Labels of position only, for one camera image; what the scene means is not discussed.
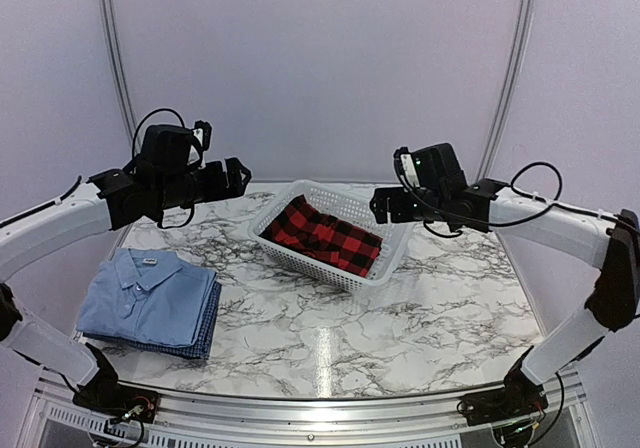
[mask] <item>white marble surface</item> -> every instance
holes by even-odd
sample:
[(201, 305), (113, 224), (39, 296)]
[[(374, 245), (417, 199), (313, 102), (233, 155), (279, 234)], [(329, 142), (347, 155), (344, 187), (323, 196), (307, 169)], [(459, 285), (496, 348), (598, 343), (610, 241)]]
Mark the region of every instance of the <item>white marble surface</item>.
[[(283, 187), (253, 183), (243, 198), (199, 206), (186, 228), (133, 227), (124, 246), (174, 250), (217, 270), (223, 288), (208, 360), (101, 344), (123, 380), (262, 397), (401, 395), (501, 379), (538, 340), (493, 235), (445, 240), (416, 224), (399, 268), (374, 297), (276, 265), (249, 240), (247, 226)], [(366, 197), (373, 190), (346, 188)], [(167, 224), (184, 216), (172, 214)]]

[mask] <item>light blue dress shirt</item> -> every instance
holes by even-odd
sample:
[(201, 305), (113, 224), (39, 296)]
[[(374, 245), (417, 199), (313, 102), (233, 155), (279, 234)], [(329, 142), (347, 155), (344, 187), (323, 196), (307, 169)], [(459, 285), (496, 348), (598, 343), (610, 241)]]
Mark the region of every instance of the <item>light blue dress shirt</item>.
[(169, 251), (117, 250), (100, 264), (78, 330), (155, 345), (192, 346), (216, 274)]

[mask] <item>white plastic basket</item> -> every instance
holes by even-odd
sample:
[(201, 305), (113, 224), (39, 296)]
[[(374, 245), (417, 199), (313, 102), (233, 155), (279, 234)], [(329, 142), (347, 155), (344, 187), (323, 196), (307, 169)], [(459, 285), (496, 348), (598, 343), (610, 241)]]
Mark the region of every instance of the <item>white plastic basket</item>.
[[(301, 255), (260, 236), (289, 202), (300, 195), (304, 195), (307, 202), (321, 213), (348, 221), (382, 238), (380, 254), (366, 278)], [(351, 293), (361, 290), (373, 291), (382, 287), (398, 266), (410, 234), (409, 225), (378, 225), (369, 209), (367, 199), (308, 180), (295, 181), (283, 189), (249, 225), (249, 236), (258, 242), (270, 257), (288, 268), (339, 286)]]

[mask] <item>plaid fabric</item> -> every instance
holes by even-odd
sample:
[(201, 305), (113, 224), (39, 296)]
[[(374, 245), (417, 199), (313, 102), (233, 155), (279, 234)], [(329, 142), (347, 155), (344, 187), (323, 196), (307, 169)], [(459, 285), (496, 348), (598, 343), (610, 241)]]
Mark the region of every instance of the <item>plaid fabric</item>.
[(169, 355), (180, 356), (187, 359), (206, 359), (209, 357), (209, 352), (211, 351), (213, 328), (216, 324), (216, 315), (218, 313), (218, 301), (220, 299), (221, 289), (222, 287), (220, 286), (220, 283), (214, 282), (209, 299), (207, 300), (207, 305), (202, 312), (202, 322), (200, 324), (198, 337), (192, 346), (175, 348), (170, 346), (140, 343), (139, 341), (127, 340), (126, 338), (92, 335), (91, 333), (84, 333), (84, 336), (87, 338), (93, 338), (94, 340), (108, 341), (110, 343), (122, 343), (142, 351), (167, 353)]
[(382, 245), (379, 236), (318, 212), (304, 195), (291, 200), (260, 236), (362, 277), (367, 276)]

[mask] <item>folded shirt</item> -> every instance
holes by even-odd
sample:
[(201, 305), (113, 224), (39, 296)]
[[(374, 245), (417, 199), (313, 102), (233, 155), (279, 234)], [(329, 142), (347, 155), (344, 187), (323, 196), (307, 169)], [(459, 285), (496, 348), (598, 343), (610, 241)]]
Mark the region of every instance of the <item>folded shirt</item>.
[(216, 274), (173, 253), (117, 250), (100, 265), (78, 330), (143, 344), (191, 347), (200, 333)]
[(87, 338), (93, 338), (101, 341), (108, 341), (110, 343), (119, 343), (131, 346), (138, 350), (153, 351), (156, 353), (166, 353), (169, 355), (180, 356), (187, 359), (206, 359), (211, 352), (211, 344), (213, 341), (213, 329), (216, 324), (216, 315), (218, 313), (218, 301), (220, 300), (220, 283), (215, 282), (213, 289), (209, 295), (209, 300), (205, 305), (204, 312), (202, 314), (202, 324), (198, 331), (198, 337), (193, 346), (186, 347), (171, 347), (163, 345), (153, 345), (148, 343), (140, 343), (134, 340), (127, 340), (125, 338), (117, 338), (111, 336), (94, 335), (91, 333), (85, 333)]
[(379, 236), (318, 212), (304, 195), (291, 200), (260, 236), (362, 277), (382, 246)]

